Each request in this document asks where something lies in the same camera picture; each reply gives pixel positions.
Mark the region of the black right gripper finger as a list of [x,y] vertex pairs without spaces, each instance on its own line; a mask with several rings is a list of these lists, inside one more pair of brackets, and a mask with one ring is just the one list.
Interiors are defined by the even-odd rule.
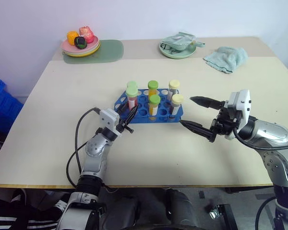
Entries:
[[205,137],[209,142],[213,143],[215,141],[215,133],[210,129],[204,128],[201,124],[187,120],[180,120],[179,122],[191,132]]
[[224,101],[217,101],[215,99],[211,99],[211,98],[203,97],[203,96],[193,96],[193,97],[190,97],[190,100],[195,102],[199,106],[202,106],[205,108],[213,108],[215,110],[220,110],[225,104]]

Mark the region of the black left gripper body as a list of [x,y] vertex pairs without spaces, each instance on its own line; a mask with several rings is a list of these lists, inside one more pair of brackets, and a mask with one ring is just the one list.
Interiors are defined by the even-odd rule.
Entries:
[[122,133],[124,130],[127,130],[132,134],[134,132],[134,130],[131,129],[130,127],[128,127],[128,124],[131,121],[132,121],[132,118],[125,118],[125,119],[120,118],[119,123],[116,125],[116,130],[119,133]]

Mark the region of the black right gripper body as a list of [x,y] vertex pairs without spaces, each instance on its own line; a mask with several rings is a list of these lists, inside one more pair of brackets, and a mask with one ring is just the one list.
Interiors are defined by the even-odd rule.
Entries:
[[232,140],[235,138],[233,128],[238,129],[242,119],[242,111],[234,110],[226,107],[226,101],[221,101],[219,113],[213,119],[210,126],[210,131],[216,135],[224,135],[226,139]]

